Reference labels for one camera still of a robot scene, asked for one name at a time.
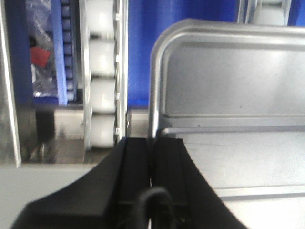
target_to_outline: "metal frame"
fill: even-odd
[[[12,74],[11,74],[10,51],[9,51],[9,44],[8,44],[7,23],[6,23],[4,1],[0,1],[0,34],[1,34],[0,55],[1,55],[1,61],[3,64],[2,77],[5,78],[5,83],[6,83],[5,84],[6,98],[7,98],[8,108],[9,108],[11,138],[12,138],[12,143],[13,143],[15,162],[16,162],[16,167],[19,168],[21,166],[21,153],[20,153],[20,144],[19,144],[17,114],[16,114],[16,107],[15,107],[15,97],[14,97]]]

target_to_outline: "silver metal tray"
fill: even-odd
[[[149,137],[304,131],[305,30],[184,20],[152,53]]]
[[[182,138],[248,228],[305,227],[304,60],[296,27],[185,20],[153,49],[149,138]]]

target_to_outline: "blue panel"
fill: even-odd
[[[63,38],[62,38],[60,0],[53,0],[51,2],[51,11],[52,11],[52,24],[53,24],[56,80],[57,80],[57,89],[58,89],[58,103],[59,105],[67,105],[68,98],[67,98],[66,72],[65,72]]]
[[[159,35],[186,18],[235,21],[236,0],[130,0],[128,106],[147,106],[150,55]]]

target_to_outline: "gray surface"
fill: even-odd
[[[30,201],[57,191],[86,174],[92,165],[0,166],[0,228],[8,229]]]
[[[249,228],[305,227],[305,30],[185,20],[152,53],[149,138],[183,138]]]

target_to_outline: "black plastic part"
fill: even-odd
[[[26,206],[13,229],[113,228],[126,139],[88,174]]]
[[[188,155],[183,140],[124,138],[88,174],[34,201],[13,229],[246,229]]]

